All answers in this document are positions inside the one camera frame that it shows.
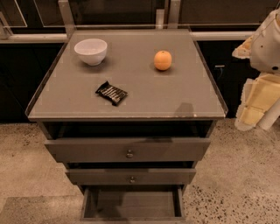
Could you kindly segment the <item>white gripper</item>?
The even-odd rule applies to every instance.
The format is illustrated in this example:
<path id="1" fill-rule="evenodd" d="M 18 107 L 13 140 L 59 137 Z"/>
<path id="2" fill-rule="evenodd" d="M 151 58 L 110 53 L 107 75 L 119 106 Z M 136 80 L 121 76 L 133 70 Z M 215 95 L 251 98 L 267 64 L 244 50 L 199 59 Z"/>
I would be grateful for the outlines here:
<path id="1" fill-rule="evenodd" d="M 280 98 L 280 9 L 273 10 L 232 56 L 250 59 L 250 65 L 263 72 L 254 80 L 246 80 L 236 112 L 235 127 L 251 130 Z"/>

